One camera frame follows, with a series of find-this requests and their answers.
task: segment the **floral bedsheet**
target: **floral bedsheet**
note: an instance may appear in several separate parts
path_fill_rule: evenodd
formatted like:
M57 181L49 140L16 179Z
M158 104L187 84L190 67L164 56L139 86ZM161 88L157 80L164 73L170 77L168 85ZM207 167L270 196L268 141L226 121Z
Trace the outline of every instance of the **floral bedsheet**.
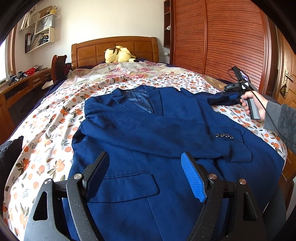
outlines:
M23 149L7 180L3 217L12 232L24 239L25 228L35 197L47 178L66 180L73 163L72 137L84 120L84 102L91 96L111 93L116 88L139 85L185 88L192 93L217 93L206 76L152 62L100 64L76 69L51 95L46 97L11 140L24 136ZM287 149L280 138L264 129L264 123L246 116L241 105L213 106L262 138L286 160Z

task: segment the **yellow plush toy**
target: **yellow plush toy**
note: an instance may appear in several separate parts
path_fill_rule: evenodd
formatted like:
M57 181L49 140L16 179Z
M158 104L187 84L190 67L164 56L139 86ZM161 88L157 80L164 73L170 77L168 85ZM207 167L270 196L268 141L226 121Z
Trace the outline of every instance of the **yellow plush toy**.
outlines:
M114 48L107 49L105 51L105 62L133 62L136 59L136 56L133 56L127 48L122 46L116 46Z

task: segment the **jacket collar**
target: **jacket collar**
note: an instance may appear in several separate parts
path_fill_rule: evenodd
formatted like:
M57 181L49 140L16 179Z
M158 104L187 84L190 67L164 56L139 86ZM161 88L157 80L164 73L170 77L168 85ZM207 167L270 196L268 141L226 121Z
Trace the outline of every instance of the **jacket collar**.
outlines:
M152 108L154 110L154 114L163 115L163 106L162 106L162 102L161 102L160 91L158 88L147 86L147 85L140 85L137 88L131 89L129 91L136 91L138 89L143 89L143 88L146 90L146 92L148 94L150 103L151 103ZM145 110L136 106L131 101L127 100L125 98L125 96L123 95L124 91L126 91L126 90L122 90L120 88L113 90L111 93L113 100L128 110L138 111L138 112L146 112Z

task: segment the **jacket sleeve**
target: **jacket sleeve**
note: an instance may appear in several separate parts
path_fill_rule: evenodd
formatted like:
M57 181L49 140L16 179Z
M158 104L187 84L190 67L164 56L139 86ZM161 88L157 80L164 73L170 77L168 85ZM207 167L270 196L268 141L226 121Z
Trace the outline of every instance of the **jacket sleeve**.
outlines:
M268 101L266 110L273 120L276 128L272 124L269 116L265 113L265 125L268 130L275 131L286 144L286 146L296 153L296 109L286 104L279 105Z

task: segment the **wooden desk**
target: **wooden desk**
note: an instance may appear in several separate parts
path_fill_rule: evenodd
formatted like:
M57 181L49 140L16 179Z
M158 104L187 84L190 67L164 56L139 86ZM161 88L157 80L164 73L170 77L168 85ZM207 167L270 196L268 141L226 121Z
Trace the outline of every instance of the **wooden desk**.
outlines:
M0 85L0 145L10 137L15 129L8 109L25 94L50 80L51 69L46 69L11 86L8 86L7 83Z

